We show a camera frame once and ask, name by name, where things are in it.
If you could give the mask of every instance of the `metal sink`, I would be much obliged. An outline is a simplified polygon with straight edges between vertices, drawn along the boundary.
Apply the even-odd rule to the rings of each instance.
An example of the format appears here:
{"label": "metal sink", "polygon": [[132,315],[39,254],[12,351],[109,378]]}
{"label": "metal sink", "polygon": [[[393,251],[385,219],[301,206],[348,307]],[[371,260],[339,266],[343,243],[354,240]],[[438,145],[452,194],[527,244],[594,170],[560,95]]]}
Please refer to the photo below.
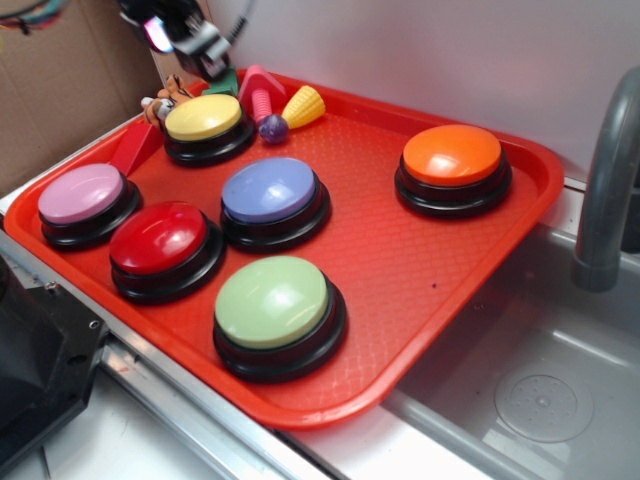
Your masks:
{"label": "metal sink", "polygon": [[640,472],[640,261],[617,286],[570,279],[575,238],[537,226],[386,408],[494,478]]}

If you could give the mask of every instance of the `cardboard box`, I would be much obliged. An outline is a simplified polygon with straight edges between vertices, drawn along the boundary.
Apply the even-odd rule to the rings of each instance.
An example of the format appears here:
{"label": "cardboard box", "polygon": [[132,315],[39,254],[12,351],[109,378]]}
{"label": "cardboard box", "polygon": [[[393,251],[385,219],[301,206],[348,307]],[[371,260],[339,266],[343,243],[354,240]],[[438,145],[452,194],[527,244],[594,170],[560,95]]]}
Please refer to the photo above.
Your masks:
{"label": "cardboard box", "polygon": [[116,0],[74,0],[51,27],[0,30],[0,196],[141,112],[162,88]]}

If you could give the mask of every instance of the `red tray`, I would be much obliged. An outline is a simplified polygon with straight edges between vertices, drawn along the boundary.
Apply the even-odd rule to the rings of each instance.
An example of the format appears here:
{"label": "red tray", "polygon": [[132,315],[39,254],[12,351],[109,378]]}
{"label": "red tray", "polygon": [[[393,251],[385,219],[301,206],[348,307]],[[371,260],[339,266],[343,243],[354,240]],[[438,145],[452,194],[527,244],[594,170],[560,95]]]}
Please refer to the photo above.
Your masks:
{"label": "red tray", "polygon": [[[289,96],[301,82],[276,76]],[[241,156],[200,169],[174,165],[157,150],[130,175],[146,205],[183,200],[218,222],[225,181],[270,156],[307,162],[327,186],[333,216],[313,240],[290,250],[313,262],[347,302],[349,333],[338,354],[302,379],[278,385],[243,382],[228,373],[212,342],[222,284],[259,258],[232,248],[202,290],[164,306],[130,304],[110,278],[108,246],[60,253],[40,232],[37,201],[56,177],[80,165],[108,162],[124,128],[25,191],[5,219],[9,235],[255,420],[308,429],[346,419],[379,403],[454,315],[515,248],[559,195],[564,173],[549,150],[494,132],[513,166],[512,190],[491,212],[435,220],[400,205],[393,177],[404,144],[451,120],[316,87],[327,114],[293,130],[285,144],[258,139]]]}

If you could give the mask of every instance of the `purple button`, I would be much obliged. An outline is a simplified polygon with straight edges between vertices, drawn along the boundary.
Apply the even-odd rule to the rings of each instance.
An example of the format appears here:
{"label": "purple button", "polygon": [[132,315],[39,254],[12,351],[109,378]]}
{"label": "purple button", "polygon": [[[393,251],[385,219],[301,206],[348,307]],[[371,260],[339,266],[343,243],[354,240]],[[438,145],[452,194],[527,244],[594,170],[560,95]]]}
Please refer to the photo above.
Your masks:
{"label": "purple button", "polygon": [[313,197],[313,170],[295,158],[273,157],[247,165],[222,189],[229,216],[246,223],[282,220]]}
{"label": "purple button", "polygon": [[51,182],[40,195],[38,210],[54,224],[81,222],[103,212],[123,188],[122,176],[112,165],[78,167]]}

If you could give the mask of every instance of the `faucet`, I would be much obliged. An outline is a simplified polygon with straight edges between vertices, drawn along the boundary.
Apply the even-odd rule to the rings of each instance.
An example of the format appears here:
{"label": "faucet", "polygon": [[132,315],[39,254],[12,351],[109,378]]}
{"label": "faucet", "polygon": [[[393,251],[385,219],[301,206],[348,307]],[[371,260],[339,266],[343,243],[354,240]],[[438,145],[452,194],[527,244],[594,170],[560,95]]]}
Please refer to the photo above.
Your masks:
{"label": "faucet", "polygon": [[605,115],[582,205],[571,276],[611,290],[621,251],[640,251],[640,66],[620,80]]}

